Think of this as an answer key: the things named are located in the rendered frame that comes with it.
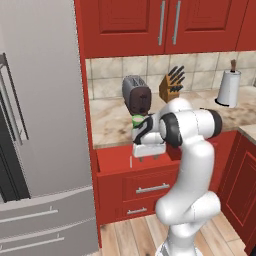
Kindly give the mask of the white paper towel roll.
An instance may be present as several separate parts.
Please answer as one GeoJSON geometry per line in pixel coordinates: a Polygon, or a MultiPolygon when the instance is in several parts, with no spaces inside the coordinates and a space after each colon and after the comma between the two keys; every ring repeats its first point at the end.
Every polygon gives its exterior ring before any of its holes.
{"type": "Polygon", "coordinates": [[[238,100],[238,89],[241,72],[236,69],[236,60],[231,61],[231,68],[223,72],[218,96],[215,102],[229,108],[235,108],[238,100]]]}

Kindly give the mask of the red small drawer front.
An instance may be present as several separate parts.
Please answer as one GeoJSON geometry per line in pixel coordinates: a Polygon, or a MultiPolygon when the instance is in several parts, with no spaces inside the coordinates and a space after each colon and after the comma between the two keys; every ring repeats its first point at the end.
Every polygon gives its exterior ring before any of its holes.
{"type": "Polygon", "coordinates": [[[151,215],[155,213],[157,199],[135,200],[126,202],[122,207],[122,216],[133,218],[143,215],[151,215]]]}

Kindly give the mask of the wooden knife block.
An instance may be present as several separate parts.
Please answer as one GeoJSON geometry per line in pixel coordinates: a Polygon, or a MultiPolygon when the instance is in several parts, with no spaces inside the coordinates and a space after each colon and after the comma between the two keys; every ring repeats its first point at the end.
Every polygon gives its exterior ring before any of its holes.
{"type": "Polygon", "coordinates": [[[183,88],[182,82],[185,79],[184,67],[173,67],[166,74],[159,85],[159,97],[164,102],[169,102],[179,97],[179,91],[183,88]]]}

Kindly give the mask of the red base cupboard door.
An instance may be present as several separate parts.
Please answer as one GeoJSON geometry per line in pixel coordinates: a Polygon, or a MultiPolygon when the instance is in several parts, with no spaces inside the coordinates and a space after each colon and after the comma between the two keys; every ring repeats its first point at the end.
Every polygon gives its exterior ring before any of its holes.
{"type": "Polygon", "coordinates": [[[222,212],[250,255],[256,246],[256,145],[238,132],[218,195],[222,212]]]}

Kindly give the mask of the grey fridge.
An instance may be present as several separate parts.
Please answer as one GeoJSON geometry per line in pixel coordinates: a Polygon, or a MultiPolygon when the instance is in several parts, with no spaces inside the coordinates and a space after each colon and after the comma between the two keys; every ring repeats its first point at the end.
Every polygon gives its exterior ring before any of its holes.
{"type": "Polygon", "coordinates": [[[88,256],[98,236],[74,1],[0,0],[0,27],[30,194],[0,204],[0,256],[88,256]]]}

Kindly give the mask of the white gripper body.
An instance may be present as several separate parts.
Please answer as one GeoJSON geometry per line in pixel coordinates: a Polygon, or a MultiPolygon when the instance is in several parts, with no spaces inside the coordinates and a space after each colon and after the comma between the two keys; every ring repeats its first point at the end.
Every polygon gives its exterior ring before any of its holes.
{"type": "Polygon", "coordinates": [[[135,158],[161,155],[166,152],[166,143],[160,144],[133,144],[132,154],[135,158]]]}

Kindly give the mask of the grey and brown toaster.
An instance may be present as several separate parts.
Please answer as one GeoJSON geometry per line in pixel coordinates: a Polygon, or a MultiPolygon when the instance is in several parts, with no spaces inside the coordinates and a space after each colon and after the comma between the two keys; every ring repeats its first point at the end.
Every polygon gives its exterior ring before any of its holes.
{"type": "Polygon", "coordinates": [[[139,75],[128,75],[122,82],[122,95],[131,115],[146,116],[151,108],[152,93],[139,75]]]}

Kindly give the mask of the green smoothie cup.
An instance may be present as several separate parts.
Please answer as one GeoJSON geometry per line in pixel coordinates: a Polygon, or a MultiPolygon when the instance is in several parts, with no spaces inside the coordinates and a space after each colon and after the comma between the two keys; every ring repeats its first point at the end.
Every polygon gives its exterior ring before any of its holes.
{"type": "Polygon", "coordinates": [[[132,125],[133,127],[137,127],[144,121],[145,117],[142,115],[133,115],[132,116],[132,125]]]}

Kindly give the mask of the red narrow wall cupboard door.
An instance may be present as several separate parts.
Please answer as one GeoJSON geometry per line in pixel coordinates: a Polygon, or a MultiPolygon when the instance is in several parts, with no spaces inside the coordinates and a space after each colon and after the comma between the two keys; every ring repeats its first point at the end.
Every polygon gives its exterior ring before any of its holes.
{"type": "Polygon", "coordinates": [[[236,50],[256,51],[256,0],[248,1],[236,50]]]}

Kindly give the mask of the red open drawer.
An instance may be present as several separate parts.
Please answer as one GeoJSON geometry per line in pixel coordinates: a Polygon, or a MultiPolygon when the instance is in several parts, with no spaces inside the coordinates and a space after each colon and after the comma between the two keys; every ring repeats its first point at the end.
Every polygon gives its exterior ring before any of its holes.
{"type": "Polygon", "coordinates": [[[181,151],[171,146],[154,159],[144,157],[143,162],[132,156],[132,145],[97,150],[99,223],[107,224],[129,219],[122,216],[122,207],[126,202],[135,200],[159,199],[174,185],[180,164],[181,151]],[[170,184],[163,190],[136,194],[141,188],[170,184]]]}

